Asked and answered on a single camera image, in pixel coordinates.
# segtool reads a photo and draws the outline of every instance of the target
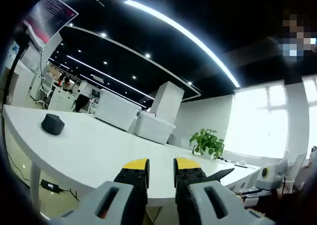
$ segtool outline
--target window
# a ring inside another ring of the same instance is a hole
[[[225,150],[254,157],[282,158],[288,138],[288,107],[283,83],[237,90]]]
[[[309,141],[307,158],[313,146],[317,146],[317,76],[303,79],[306,97],[309,105]]]

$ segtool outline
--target led strip light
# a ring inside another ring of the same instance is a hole
[[[69,67],[67,67],[66,65],[63,65],[63,64],[60,64],[61,66],[64,66],[66,69],[69,69]]]
[[[123,97],[123,98],[125,98],[125,99],[127,99],[127,100],[129,100],[129,101],[131,101],[131,102],[133,102],[133,103],[135,103],[135,104],[141,106],[141,107],[146,108],[144,105],[139,104],[139,103],[137,103],[137,102],[135,102],[135,101],[133,101],[133,100],[131,100],[131,99],[129,99],[129,98],[127,98],[127,97],[125,97],[125,96],[123,96],[123,95],[121,95],[121,94],[119,94],[119,93],[117,93],[117,92],[115,92],[115,91],[113,91],[113,90],[107,88],[106,86],[103,86],[102,84],[99,84],[98,82],[96,82],[96,81],[94,81],[94,80],[92,80],[92,79],[89,79],[88,77],[86,77],[86,76],[84,76],[84,75],[82,75],[82,74],[80,74],[80,76],[86,78],[87,80],[90,80],[91,82],[94,82],[94,83],[97,84],[97,85],[100,85],[101,87],[103,87],[103,88],[105,88],[106,90],[109,90],[109,91],[111,91],[111,92],[117,94],[118,96],[121,96],[121,97]]]
[[[127,0],[125,4],[136,7],[144,12],[147,12],[155,16],[156,18],[159,18],[160,20],[164,21],[165,23],[169,24],[170,26],[172,26],[173,28],[177,29],[179,32],[184,34],[186,37],[188,37],[190,40],[196,43],[197,46],[200,47],[205,53],[207,53],[214,60],[214,62],[217,63],[217,65],[229,77],[229,79],[232,81],[235,87],[237,88],[240,87],[238,81],[234,78],[234,76],[231,74],[228,68],[222,63],[222,61],[202,41],[200,41],[195,35],[189,32],[186,28],[176,23],[174,20],[170,19],[169,17],[165,16],[164,14],[161,14],[160,12],[157,12],[156,10],[149,8],[138,2]]]
[[[74,60],[74,61],[76,61],[76,62],[78,62],[78,63],[83,64],[83,65],[86,66],[86,67],[89,67],[90,69],[92,69],[92,70],[94,70],[94,71],[96,71],[96,72],[99,72],[99,73],[102,74],[102,75],[105,75],[106,77],[109,77],[109,78],[112,79],[112,80],[115,80],[116,82],[118,82],[118,83],[120,83],[120,84],[122,84],[122,85],[124,85],[124,86],[129,87],[130,89],[132,89],[132,90],[134,90],[134,91],[136,91],[136,92],[138,92],[138,93],[140,93],[140,94],[142,94],[142,95],[144,95],[144,96],[150,98],[151,100],[154,100],[154,98],[152,98],[151,96],[149,96],[149,95],[147,95],[147,94],[145,94],[145,93],[143,93],[143,92],[141,92],[141,91],[139,91],[139,90],[133,88],[133,87],[130,86],[130,85],[127,85],[126,83],[123,83],[122,81],[117,80],[116,78],[113,78],[113,77],[110,76],[110,75],[107,75],[107,74],[103,73],[102,71],[99,71],[99,70],[97,70],[97,69],[94,69],[93,67],[91,67],[91,66],[89,66],[89,65],[87,65],[87,64],[85,64],[85,63],[83,63],[83,62],[81,62],[81,61],[79,61],[79,60],[77,60],[77,59],[75,59],[75,58],[73,58],[73,57],[71,57],[71,56],[68,56],[68,55],[67,55],[67,57],[70,58],[70,59],[72,59],[72,60]]]

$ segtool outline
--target white table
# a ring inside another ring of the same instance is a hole
[[[47,113],[60,116],[65,123],[59,136],[42,131],[40,124]],[[221,169],[235,167],[223,161],[193,156],[189,150],[139,138],[99,121],[91,114],[5,105],[3,115],[16,142],[32,160],[31,198],[36,208],[39,206],[40,169],[69,187],[88,193],[103,182],[114,180],[124,164],[148,158],[149,205],[162,206],[174,200],[174,158],[184,157],[197,161],[207,176]],[[231,187],[237,181],[250,179],[258,171],[259,167],[235,167],[221,183]]]

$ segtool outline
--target banner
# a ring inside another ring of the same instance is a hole
[[[41,0],[25,18],[28,33],[43,49],[52,37],[78,15],[71,7],[60,0]]]

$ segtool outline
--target green leaves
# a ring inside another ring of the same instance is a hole
[[[205,150],[208,150],[209,155],[213,155],[214,159],[221,157],[224,148],[224,140],[218,139],[213,133],[217,133],[217,131],[203,128],[192,135],[192,138],[189,140],[190,145],[192,145],[192,142],[197,143],[193,147],[193,155],[194,151],[196,153],[200,152],[203,155]]]
[[[208,152],[209,152],[209,155],[212,155],[213,152],[214,152],[214,149],[213,149],[213,148],[210,148]]]

